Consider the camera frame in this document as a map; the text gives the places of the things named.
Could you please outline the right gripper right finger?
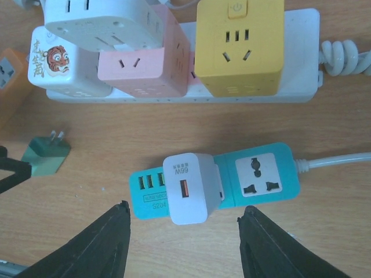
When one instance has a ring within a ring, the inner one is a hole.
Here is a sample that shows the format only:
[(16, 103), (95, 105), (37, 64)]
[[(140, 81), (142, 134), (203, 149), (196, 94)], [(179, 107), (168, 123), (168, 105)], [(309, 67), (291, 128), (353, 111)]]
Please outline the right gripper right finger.
[(244, 277), (348, 277), (255, 206), (245, 208), (238, 226)]

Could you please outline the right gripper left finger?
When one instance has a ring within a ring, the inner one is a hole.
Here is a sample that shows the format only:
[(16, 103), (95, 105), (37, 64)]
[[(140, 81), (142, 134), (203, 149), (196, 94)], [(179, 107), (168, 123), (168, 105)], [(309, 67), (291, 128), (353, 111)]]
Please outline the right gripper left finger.
[(130, 242), (125, 200), (17, 277), (124, 277)]

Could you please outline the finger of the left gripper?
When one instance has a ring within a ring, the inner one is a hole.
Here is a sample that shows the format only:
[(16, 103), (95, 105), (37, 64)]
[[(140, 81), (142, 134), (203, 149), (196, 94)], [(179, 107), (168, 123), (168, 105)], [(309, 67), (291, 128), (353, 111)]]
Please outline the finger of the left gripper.
[(1, 170), (13, 173), (1, 180), (1, 193), (31, 178), (31, 165), (28, 162), (9, 158), (8, 150), (4, 146), (1, 146)]

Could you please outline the green plug adapter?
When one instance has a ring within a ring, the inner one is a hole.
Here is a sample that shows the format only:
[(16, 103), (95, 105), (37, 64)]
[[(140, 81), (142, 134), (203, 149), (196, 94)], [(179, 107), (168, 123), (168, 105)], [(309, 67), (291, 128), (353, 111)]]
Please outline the green plug adapter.
[(64, 139), (65, 132), (55, 130), (49, 136), (36, 136), (28, 144), (21, 161), (31, 165), (31, 176), (54, 175), (65, 161), (71, 145)]

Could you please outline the white usb charger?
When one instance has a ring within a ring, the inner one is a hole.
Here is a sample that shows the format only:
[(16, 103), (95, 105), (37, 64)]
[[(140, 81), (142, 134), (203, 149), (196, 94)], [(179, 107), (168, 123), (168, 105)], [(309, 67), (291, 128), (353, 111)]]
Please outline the white usb charger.
[(182, 153), (163, 161), (169, 213), (176, 225), (204, 223), (221, 204), (214, 158), (205, 153)]

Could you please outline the white cube socket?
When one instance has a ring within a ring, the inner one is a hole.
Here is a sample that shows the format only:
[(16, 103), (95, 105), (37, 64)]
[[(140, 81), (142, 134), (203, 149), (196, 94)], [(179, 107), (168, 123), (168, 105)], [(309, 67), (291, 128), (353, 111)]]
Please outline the white cube socket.
[(106, 97), (112, 87), (98, 76), (99, 54), (36, 27), (31, 36), (28, 80), (65, 96)]

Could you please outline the white round-corner adapter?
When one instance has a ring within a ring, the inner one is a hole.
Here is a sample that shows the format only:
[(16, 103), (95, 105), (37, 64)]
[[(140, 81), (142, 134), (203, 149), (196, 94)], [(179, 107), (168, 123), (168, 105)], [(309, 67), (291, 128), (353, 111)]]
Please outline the white round-corner adapter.
[(158, 49), (163, 22), (147, 1), (46, 1), (45, 27), (91, 52)]

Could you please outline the pink cube socket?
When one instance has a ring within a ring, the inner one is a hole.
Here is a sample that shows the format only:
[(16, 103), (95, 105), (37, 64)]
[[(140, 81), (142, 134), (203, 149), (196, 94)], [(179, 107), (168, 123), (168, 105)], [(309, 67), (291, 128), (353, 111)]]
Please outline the pink cube socket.
[(182, 97), (188, 86), (190, 42), (165, 5), (154, 10), (165, 25), (163, 46), (134, 52), (102, 52), (98, 78), (133, 97)]

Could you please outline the yellow cube socket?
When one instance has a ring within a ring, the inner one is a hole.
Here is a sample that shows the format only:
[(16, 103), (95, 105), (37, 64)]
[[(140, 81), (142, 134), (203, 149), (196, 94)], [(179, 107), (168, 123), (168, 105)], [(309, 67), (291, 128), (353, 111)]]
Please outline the yellow cube socket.
[(197, 5), (195, 74), (214, 97), (230, 86), (270, 96), (284, 65), (284, 1), (202, 0)]

